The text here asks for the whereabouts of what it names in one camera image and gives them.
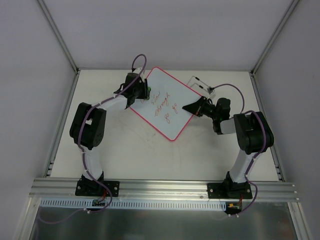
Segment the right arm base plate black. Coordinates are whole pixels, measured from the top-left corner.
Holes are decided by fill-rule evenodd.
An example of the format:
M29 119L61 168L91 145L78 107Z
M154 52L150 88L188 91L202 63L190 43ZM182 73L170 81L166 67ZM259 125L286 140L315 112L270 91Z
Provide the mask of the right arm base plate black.
M248 182L235 183L232 186L226 186L220 183L208 183L207 194L209 199L245 199L253 198L251 186Z

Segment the green bone-shaped eraser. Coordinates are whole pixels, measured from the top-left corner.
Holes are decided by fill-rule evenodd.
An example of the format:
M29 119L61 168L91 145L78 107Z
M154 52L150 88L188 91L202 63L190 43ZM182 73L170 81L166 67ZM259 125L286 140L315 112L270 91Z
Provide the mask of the green bone-shaped eraser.
M148 86L147 88L147 100L150 99L151 87Z

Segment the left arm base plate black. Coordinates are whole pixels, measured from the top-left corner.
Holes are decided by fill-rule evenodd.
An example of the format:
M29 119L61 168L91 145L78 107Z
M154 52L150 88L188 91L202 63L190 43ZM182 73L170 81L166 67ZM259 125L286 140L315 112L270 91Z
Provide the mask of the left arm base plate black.
M104 180L103 184L109 189L112 197L119 196L120 182L113 180ZM81 178L77 181L75 195L81 197L102 197L105 194L106 197L110 196L110 193L100 184L87 178Z

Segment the aluminium front rail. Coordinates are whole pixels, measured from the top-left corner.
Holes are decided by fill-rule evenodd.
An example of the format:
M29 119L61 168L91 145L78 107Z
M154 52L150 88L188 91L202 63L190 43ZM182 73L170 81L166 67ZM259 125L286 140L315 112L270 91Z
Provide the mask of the aluminium front rail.
M75 198L77 178L35 178L30 197ZM257 202L299 202L300 196L294 183L258 181ZM120 179L118 197L132 200L208 200L213 192L207 181L188 180L132 180Z

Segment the left frame post aluminium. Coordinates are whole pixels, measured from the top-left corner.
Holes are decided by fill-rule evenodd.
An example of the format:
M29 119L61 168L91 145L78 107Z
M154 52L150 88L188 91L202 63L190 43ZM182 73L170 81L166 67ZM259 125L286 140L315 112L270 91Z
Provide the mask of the left frame post aluminium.
M36 3L38 4L41 12L44 15L44 18L46 19L46 22L48 23L54 37L56 38L58 45L60 46L64 56L66 57L69 65L71 66L72 70L74 73L78 73L79 68L77 67L77 64L74 60L74 58L71 55L71 52L68 48L68 46L66 45L66 42L46 4L46 2L44 0L36 0Z

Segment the right frame post aluminium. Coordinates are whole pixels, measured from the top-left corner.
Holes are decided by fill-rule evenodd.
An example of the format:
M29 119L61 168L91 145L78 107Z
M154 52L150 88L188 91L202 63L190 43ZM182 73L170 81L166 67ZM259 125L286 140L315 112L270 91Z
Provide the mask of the right frame post aluminium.
M284 29L284 27L287 24L287 22L290 20L292 14L296 10L296 8L297 8L297 6L299 5L300 2L301 2L300 0L291 0L290 1L290 3L288 5L288 7L286 8L283 16L281 17L281 19L277 23L274 31L272 32L269 40L267 41L267 43L265 45L263 51L261 52L259 58L257 59L256 63L254 64L254 66L252 68L252 70L250 71L252 76L254 76L257 73L258 69L260 68L260 66L265 61L265 59L268 56L269 52L271 51L273 45L275 44L276 40L278 39L278 37L282 33L282 30Z

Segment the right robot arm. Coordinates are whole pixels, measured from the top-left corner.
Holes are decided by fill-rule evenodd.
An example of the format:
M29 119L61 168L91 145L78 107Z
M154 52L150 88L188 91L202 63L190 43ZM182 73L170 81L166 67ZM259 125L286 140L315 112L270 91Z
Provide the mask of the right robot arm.
M235 163L221 183L207 184L208 198L252 199L250 172L258 157L274 145L274 135L263 113L250 110L231 117L229 99L222 97L212 104L204 96L182 109L197 117L211 118L213 130L218 135L236 135L239 153Z

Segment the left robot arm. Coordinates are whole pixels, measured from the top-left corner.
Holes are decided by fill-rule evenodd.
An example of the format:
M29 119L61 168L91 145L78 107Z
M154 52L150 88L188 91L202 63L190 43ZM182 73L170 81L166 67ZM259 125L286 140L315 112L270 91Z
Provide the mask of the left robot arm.
M95 105L78 105L69 135L79 147L83 173L78 180L76 196L117 197L119 182L105 181L97 147L104 138L107 117L128 109L136 100L148 100L151 88L141 68L133 68L113 96Z

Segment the pink framed whiteboard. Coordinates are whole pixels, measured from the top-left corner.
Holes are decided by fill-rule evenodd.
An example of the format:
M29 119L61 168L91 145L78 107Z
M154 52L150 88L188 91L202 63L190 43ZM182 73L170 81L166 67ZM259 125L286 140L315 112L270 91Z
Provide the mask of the pink framed whiteboard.
M193 115L182 107L201 95L159 67L147 75L151 88L148 100L136 100L131 109L169 141L175 141Z

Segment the frame post aluminium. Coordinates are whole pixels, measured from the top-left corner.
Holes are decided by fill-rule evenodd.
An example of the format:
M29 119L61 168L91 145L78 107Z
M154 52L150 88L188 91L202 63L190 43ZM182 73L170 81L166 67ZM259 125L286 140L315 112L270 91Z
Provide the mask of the frame post aluminium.
M71 55L71 52L68 48L68 46L66 45L66 42L46 4L46 2L44 0L36 0L36 3L38 4L41 12L44 15L44 18L46 19L46 22L48 23L54 37L56 38L58 45L60 46L64 56L66 57L69 65L71 66L72 70L74 73L78 73L79 68L77 67L77 64L74 60L74 58Z
M277 23L274 31L272 32L269 40L267 41L267 43L265 45L263 51L261 52L259 58L257 59L256 63L254 64L254 66L252 68L252 70L250 71L252 76L254 76L257 73L258 69L260 68L260 66L265 61L265 59L268 56L269 52L271 51L273 45L275 44L276 40L278 39L278 37L282 33L282 30L284 29L284 27L287 24L287 22L290 20L292 14L296 10L296 8L297 8L297 6L299 5L300 2L301 2L300 0L291 0L290 1L290 3L288 5L288 7L286 8L283 16L281 17L281 19Z

